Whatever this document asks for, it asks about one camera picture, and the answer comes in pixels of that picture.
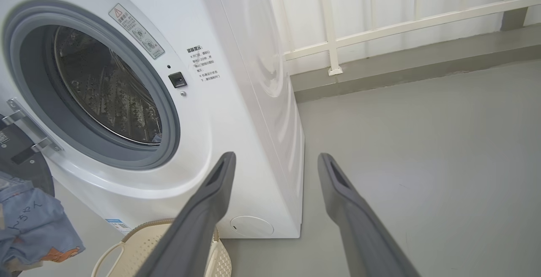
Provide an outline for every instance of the gray rubber seal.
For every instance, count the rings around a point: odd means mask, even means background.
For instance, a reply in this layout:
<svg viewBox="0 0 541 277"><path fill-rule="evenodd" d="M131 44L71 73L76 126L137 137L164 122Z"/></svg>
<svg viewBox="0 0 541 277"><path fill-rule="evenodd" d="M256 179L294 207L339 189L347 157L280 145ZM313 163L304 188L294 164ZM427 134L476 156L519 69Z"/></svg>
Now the gray rubber seal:
<svg viewBox="0 0 541 277"><path fill-rule="evenodd" d="M113 50L154 100L162 123L159 146L135 144L111 134L55 86L48 39L54 26L66 26L95 38ZM4 54L25 101L56 135L81 153L122 169L151 169L173 156L180 125L172 98L147 58L118 30L99 17L69 3L39 0L15 9L5 23Z"/></svg>

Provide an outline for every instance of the qr code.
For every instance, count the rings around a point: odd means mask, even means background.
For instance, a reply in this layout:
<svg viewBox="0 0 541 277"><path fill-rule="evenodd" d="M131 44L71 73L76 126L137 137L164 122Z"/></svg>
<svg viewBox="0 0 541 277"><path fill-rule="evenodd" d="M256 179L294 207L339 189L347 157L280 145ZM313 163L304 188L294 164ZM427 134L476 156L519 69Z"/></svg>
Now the qr code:
<svg viewBox="0 0 541 277"><path fill-rule="evenodd" d="M0 143L4 144L8 140L9 137L3 131L0 131Z"/></svg>

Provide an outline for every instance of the blue and white sticker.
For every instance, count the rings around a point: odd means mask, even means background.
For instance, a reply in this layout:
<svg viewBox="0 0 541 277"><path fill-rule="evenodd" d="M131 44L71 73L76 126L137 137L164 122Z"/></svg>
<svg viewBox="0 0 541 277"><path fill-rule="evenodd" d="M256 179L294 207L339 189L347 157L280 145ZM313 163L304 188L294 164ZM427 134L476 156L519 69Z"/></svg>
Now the blue and white sticker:
<svg viewBox="0 0 541 277"><path fill-rule="evenodd" d="M127 235L131 231L131 228L122 223L122 221L120 221L119 219L105 219L105 221L107 221L110 225L114 226L124 235Z"/></svg>

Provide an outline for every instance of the basket handle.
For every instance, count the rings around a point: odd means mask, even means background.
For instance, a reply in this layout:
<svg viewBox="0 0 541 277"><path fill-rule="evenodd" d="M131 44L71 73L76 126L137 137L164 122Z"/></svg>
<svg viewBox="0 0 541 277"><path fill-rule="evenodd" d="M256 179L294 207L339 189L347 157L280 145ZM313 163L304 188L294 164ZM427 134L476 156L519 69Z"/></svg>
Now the basket handle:
<svg viewBox="0 0 541 277"><path fill-rule="evenodd" d="M111 252L113 252L116 248L118 247L121 247L122 248L122 251L120 252L120 255L118 255L118 258L116 258L116 261L114 263L114 265L112 265L112 268L111 270L109 271L109 273L107 274L107 276L110 275L112 269L114 269L114 267L116 266L116 264L118 263L118 260L120 260L120 257L122 256L122 254L124 253L124 242L120 241L118 242L117 244L111 246L106 252L104 252L101 257L98 259L98 262L96 263L96 265L94 266L94 269L92 270L92 275L91 277L96 277L97 273L98 273L98 270L100 269L103 261L105 260L105 258L107 258L107 256L109 256L109 254Z"/></svg>

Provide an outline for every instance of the concrete ledge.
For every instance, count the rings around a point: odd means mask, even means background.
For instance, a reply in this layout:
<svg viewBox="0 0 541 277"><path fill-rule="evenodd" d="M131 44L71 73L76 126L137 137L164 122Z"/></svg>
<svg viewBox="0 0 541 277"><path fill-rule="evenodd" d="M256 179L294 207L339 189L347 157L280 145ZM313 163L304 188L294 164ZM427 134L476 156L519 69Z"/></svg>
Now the concrete ledge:
<svg viewBox="0 0 541 277"><path fill-rule="evenodd" d="M402 50L291 76L297 102L541 59L541 25Z"/></svg>

